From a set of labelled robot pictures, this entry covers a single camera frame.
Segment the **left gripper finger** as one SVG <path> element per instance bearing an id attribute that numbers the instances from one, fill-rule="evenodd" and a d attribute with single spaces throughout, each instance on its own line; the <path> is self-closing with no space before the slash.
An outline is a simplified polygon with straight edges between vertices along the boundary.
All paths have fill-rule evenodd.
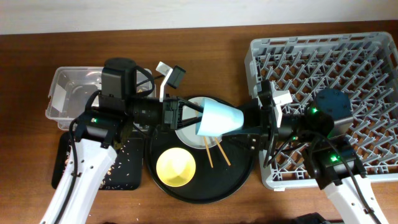
<path id="1" fill-rule="evenodd" d="M 188 101 L 188 100 L 186 100 L 184 98 L 179 97 L 178 98 L 178 107 L 179 108 L 183 108 L 184 106 L 186 106 L 188 108 L 191 108 L 191 109 L 193 109 L 193 110 L 195 110 L 195 111 L 197 111 L 199 113 L 202 113 L 203 110 L 204 110 L 203 107 L 201 107 L 201 106 L 199 106 L 197 104 L 194 104 L 191 101 Z"/>
<path id="2" fill-rule="evenodd" d="M 191 126 L 193 124 L 197 124 L 201 122 L 202 117 L 194 117 L 194 118 L 189 118 L 189 119 L 184 119 L 178 122 L 178 127 L 179 128 L 186 128 L 188 126 Z"/>

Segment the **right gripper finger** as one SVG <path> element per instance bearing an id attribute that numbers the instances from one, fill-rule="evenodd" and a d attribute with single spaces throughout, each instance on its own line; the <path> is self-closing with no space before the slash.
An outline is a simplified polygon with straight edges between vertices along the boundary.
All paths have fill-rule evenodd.
<path id="1" fill-rule="evenodd" d="M 236 135 L 253 135 L 253 134 L 261 134 L 261 128 L 259 127 L 251 127 L 251 128 L 246 128 L 246 129 L 239 129 L 239 130 L 234 130 L 230 131 L 228 133 L 222 134 L 223 137 L 226 136 L 236 136 Z"/>
<path id="2" fill-rule="evenodd" d="M 243 112 L 244 120 L 255 120 L 260 117 L 259 100 L 257 98 L 238 106 L 238 109 Z"/>

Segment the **light blue cup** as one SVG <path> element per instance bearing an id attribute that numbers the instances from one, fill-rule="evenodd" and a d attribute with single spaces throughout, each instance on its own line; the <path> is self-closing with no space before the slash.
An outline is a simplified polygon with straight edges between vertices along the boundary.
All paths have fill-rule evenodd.
<path id="1" fill-rule="evenodd" d="M 209 98 L 205 98 L 201 106 L 201 121 L 195 127 L 198 136 L 218 137 L 241 129 L 244 124 L 244 114 L 237 108 Z"/>

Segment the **wooden chopstick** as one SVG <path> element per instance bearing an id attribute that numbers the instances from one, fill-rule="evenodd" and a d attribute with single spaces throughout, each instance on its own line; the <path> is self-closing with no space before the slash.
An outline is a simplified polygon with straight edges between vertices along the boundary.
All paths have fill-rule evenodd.
<path id="1" fill-rule="evenodd" d="M 219 148 L 219 150 L 220 150 L 222 156 L 224 157 L 224 159 L 225 159 L 227 165 L 228 165 L 228 166 L 231 166 L 231 163 L 230 163 L 230 161 L 229 161 L 229 159 L 228 159 L 226 153 L 224 152 L 224 150 L 223 150 L 223 148 L 222 148 L 222 146 L 221 146 L 221 144 L 220 144 L 218 138 L 214 138 L 214 139 L 215 139 L 215 142 L 216 142 L 216 144 L 217 144 L 217 146 L 218 146 L 218 148 Z"/>
<path id="2" fill-rule="evenodd" d="M 203 137 L 203 140 L 204 140 L 204 143 L 205 143 L 205 149 L 206 149 L 206 153 L 207 153 L 207 156 L 208 156 L 208 160 L 209 160 L 210 166 L 211 166 L 211 168 L 214 168 L 213 161 L 212 161 L 212 158 L 211 158 L 210 148 L 208 146 L 208 141 L 207 141 L 205 136 Z"/>

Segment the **yellow bowl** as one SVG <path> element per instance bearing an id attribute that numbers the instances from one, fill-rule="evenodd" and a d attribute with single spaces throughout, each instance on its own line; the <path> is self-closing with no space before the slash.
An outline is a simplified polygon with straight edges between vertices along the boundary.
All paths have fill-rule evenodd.
<path id="1" fill-rule="evenodd" d="M 173 147 L 158 158 L 155 171 L 160 181 L 169 187 L 187 185 L 196 172 L 196 161 L 186 149 Z"/>

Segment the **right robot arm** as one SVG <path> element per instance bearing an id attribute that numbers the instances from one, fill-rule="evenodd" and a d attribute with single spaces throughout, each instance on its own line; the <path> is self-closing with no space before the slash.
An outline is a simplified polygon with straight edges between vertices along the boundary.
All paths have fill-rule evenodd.
<path id="1" fill-rule="evenodd" d="M 304 147 L 304 166 L 341 215 L 344 223 L 387 223 L 366 169 L 345 134 L 353 123 L 351 102 L 342 91 L 326 88 L 305 107 L 304 114 L 283 114 L 292 102 L 289 91 L 275 83 L 257 84 L 257 96 L 241 105 L 241 129 L 223 135 L 261 152 L 262 166 L 269 167 L 290 143 Z"/>

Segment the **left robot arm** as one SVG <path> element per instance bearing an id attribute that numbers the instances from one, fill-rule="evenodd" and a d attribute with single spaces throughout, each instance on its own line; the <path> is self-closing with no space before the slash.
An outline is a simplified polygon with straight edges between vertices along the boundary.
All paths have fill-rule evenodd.
<path id="1" fill-rule="evenodd" d="M 81 115 L 69 126 L 72 147 L 42 223 L 84 223 L 109 168 L 133 131 L 149 126 L 179 130 L 201 121 L 182 119 L 187 106 L 203 107 L 181 97 L 151 98 L 150 90 L 137 92 L 137 73 L 153 83 L 154 77 L 129 58 L 109 58 L 101 72 L 101 89 L 88 99 Z"/>

